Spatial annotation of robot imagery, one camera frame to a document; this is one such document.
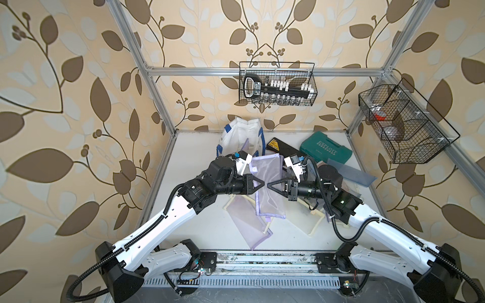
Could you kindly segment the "small purple mesh pouch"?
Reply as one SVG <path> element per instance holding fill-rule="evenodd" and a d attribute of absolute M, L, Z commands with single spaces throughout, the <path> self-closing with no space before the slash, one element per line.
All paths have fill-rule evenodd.
<path fill-rule="evenodd" d="M 261 243 L 270 238 L 270 222 L 256 214 L 254 201 L 244 195 L 231 195 L 224 207 L 236 225 L 250 250 L 255 250 Z"/>

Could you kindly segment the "cream mesh pencil pouch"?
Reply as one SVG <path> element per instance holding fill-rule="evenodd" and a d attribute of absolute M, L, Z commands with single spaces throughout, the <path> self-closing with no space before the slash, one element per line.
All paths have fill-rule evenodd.
<path fill-rule="evenodd" d="M 326 214 L 319 210 L 310 210 L 307 205 L 300 200 L 285 202 L 286 219 L 294 227 L 311 237 L 317 231 L 318 226 L 326 218 Z"/>

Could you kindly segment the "white canvas tote bag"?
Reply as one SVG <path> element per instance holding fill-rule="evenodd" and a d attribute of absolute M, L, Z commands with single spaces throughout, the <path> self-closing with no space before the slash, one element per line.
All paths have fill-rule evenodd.
<path fill-rule="evenodd" d="M 260 120 L 236 117 L 224 127 L 216 147 L 217 157 L 241 151 L 247 138 L 250 139 L 251 156 L 259 157 L 266 154 L 265 135 Z"/>

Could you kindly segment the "purple mesh pencil pouch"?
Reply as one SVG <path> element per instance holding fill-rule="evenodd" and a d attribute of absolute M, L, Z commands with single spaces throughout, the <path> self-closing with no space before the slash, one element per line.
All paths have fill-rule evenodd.
<path fill-rule="evenodd" d="M 250 163 L 250 172 L 265 185 L 255 193 L 256 214 L 261 217 L 285 219 L 285 199 L 268 188 L 274 181 L 282 179 L 283 158 L 279 154 L 255 157 Z"/>

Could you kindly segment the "purple mesh pouch cream trim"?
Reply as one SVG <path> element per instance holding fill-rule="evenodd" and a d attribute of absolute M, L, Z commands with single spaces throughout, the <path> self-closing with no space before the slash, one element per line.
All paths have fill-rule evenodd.
<path fill-rule="evenodd" d="M 248 154 L 250 154 L 251 148 L 250 148 L 250 139 L 247 138 L 244 144 L 241 147 L 241 151 L 244 151 Z"/>

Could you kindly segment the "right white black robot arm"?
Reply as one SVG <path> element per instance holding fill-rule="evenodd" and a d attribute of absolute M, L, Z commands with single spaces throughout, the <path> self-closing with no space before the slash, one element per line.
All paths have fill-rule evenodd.
<path fill-rule="evenodd" d="M 381 216 L 323 176 L 324 166 L 317 167 L 309 156 L 287 157 L 285 164 L 293 170 L 294 178 L 273 181 L 267 187 L 289 201 L 309 198 L 323 206 L 343 243 L 336 258 L 345 259 L 358 270 L 399 282 L 424 302 L 457 302 L 462 284 L 470 286 L 477 302 L 484 302 L 484 292 L 462 270 L 454 247 L 425 241 Z"/>

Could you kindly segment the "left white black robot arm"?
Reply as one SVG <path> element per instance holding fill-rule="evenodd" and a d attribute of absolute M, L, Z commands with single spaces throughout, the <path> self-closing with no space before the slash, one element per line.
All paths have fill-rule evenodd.
<path fill-rule="evenodd" d="M 170 193 L 165 208 L 129 236 L 115 244 L 103 242 L 95 250 L 97 263 L 81 274 L 67 289 L 70 302 L 83 302 L 110 294 L 114 302 L 125 302 L 142 287 L 149 275 L 184 268 L 200 252 L 192 241 L 183 241 L 164 251 L 155 248 L 185 222 L 215 203 L 220 194 L 249 195 L 265 183 L 245 169 L 252 156 L 239 151 L 220 156 L 197 177 L 178 184 Z M 106 284 L 104 290 L 76 295 L 75 290 L 98 271 Z"/>

